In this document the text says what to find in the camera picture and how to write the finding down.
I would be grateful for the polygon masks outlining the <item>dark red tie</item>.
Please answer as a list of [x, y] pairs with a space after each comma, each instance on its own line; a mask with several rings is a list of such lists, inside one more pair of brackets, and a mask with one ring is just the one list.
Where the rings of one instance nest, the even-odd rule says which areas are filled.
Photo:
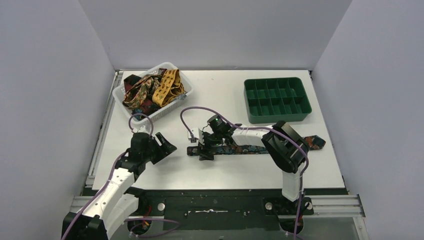
[[136, 85], [141, 79], [142, 78], [140, 76], [135, 74], [131, 74], [130, 76], [126, 77], [123, 80], [125, 92], [128, 93], [137, 91], [139, 87], [134, 88], [134, 85]]

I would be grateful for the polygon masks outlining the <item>brown paisley tie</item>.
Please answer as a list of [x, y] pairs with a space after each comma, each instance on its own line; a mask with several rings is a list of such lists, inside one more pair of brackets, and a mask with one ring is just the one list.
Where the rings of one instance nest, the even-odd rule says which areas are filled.
[[134, 92], [125, 92], [122, 104], [130, 110], [138, 109], [147, 99], [151, 99], [162, 80], [160, 75], [148, 74], [133, 86]]

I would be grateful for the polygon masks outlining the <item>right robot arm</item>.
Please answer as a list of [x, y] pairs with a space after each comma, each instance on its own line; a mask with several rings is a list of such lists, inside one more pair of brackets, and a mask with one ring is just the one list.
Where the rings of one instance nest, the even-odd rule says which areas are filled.
[[304, 189], [301, 177], [310, 147], [288, 123], [232, 124], [216, 114], [208, 120], [207, 126], [211, 132], [198, 127], [188, 132], [188, 139], [197, 144], [193, 152], [199, 160], [212, 161], [216, 155], [268, 154], [282, 171], [282, 196], [291, 202], [300, 198]]

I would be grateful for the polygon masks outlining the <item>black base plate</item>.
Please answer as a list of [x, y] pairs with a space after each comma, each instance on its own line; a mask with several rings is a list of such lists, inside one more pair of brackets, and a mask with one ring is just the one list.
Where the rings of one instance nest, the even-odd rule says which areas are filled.
[[253, 190], [143, 190], [131, 187], [126, 193], [138, 198], [134, 216], [164, 217], [164, 231], [293, 230], [298, 201], [290, 201], [278, 189]]

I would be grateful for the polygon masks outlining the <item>aluminium frame rail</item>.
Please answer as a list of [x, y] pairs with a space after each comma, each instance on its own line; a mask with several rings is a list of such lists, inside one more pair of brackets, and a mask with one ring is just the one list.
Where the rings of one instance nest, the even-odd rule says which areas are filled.
[[[167, 222], [162, 216], [149, 217], [147, 214], [133, 215], [134, 213], [128, 216], [124, 223], [128, 223], [129, 231], [140, 238], [145, 237], [141, 230], [143, 222]], [[278, 220], [280, 221], [280, 228], [291, 235], [293, 239], [298, 239], [300, 232], [304, 229], [304, 220], [307, 218], [359, 218], [364, 215], [360, 198], [357, 195], [310, 195], [304, 196], [301, 203], [297, 205], [293, 230], [283, 225], [283, 221], [287, 220], [288, 216], [279, 216]], [[165, 233], [176, 230], [177, 228], [174, 227], [170, 230], [165, 230]]]

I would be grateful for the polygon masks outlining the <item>yellow patterned tie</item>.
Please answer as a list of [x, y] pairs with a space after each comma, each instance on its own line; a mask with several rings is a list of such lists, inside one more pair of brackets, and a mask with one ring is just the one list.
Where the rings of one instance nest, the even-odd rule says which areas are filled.
[[163, 73], [160, 85], [153, 93], [152, 101], [163, 108], [183, 93], [185, 88], [180, 77], [180, 70], [169, 69]]

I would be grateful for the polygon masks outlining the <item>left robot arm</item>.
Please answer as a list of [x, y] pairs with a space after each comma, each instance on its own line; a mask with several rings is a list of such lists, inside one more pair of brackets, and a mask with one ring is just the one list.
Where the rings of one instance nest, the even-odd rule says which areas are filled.
[[148, 201], [130, 193], [130, 188], [146, 169], [177, 150], [160, 132], [134, 133], [130, 147], [114, 161], [109, 176], [97, 193], [77, 212], [69, 212], [62, 222], [63, 240], [108, 240], [132, 214], [141, 215]]

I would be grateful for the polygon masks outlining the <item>dark blue floral tie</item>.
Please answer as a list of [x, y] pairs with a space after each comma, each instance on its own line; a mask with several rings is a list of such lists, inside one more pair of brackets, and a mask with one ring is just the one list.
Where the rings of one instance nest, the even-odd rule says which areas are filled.
[[[319, 137], [318, 135], [305, 136], [303, 138], [308, 144], [311, 151], [322, 150], [326, 145], [326, 141]], [[264, 155], [269, 152], [265, 147], [262, 146], [253, 146], [253, 145], [218, 145], [213, 146], [206, 151], [201, 149], [199, 146], [188, 146], [186, 149], [188, 156], [201, 156], [201, 153], [215, 155]]]

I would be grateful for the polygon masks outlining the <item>green compartment tray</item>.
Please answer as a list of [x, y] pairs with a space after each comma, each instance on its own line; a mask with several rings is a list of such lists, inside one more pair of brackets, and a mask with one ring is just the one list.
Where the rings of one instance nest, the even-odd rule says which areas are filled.
[[246, 79], [243, 85], [251, 124], [301, 122], [312, 113], [305, 87], [298, 77]]

